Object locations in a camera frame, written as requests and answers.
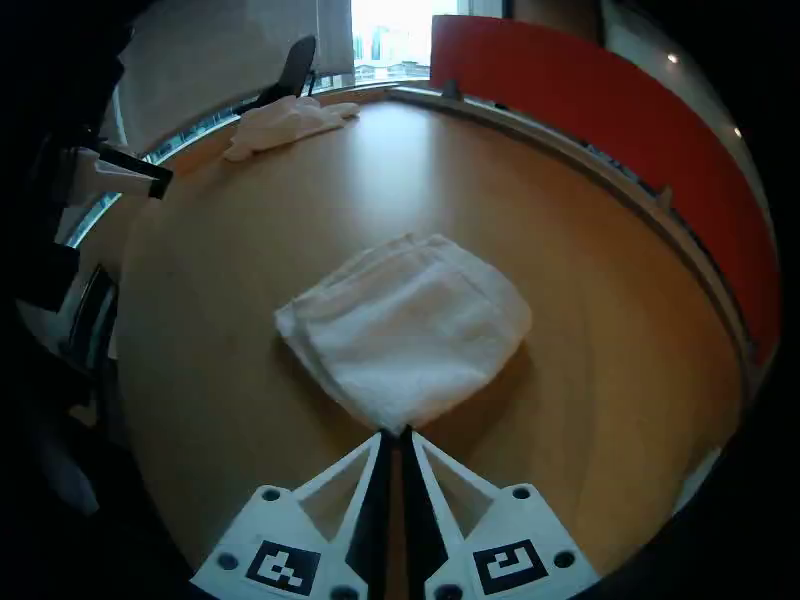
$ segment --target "table surface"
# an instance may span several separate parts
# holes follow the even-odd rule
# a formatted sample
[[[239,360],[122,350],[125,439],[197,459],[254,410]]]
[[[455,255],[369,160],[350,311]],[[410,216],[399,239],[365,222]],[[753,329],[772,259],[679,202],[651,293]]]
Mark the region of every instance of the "table surface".
[[[128,238],[124,409],[194,566],[258,485],[296,487],[370,435],[304,372],[272,314],[409,231],[495,265],[533,315],[501,374],[422,433],[497,485],[533,483],[601,574],[653,536],[688,470],[735,428],[732,342],[632,211],[499,131],[369,104],[344,129],[177,176]]]

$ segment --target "white towel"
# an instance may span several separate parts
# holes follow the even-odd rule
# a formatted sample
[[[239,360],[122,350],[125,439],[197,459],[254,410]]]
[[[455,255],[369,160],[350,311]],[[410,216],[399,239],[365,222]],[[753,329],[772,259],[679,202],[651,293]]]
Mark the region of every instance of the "white towel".
[[[275,322],[334,400],[399,435],[489,383],[531,316],[494,267],[440,235],[407,235],[350,259]]]
[[[244,113],[223,156],[230,161],[245,160],[254,152],[343,127],[344,119],[357,115],[359,110],[358,104],[352,102],[320,106],[314,98],[286,96]]]

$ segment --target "red partition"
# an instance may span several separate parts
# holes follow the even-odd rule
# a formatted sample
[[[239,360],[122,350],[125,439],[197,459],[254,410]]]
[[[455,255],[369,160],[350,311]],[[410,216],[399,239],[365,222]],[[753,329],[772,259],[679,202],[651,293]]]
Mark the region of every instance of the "red partition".
[[[683,101],[625,59],[567,34],[507,19],[437,16],[431,80],[529,114],[590,142],[673,208],[728,281],[769,357],[780,331],[780,273],[764,214],[736,162]]]

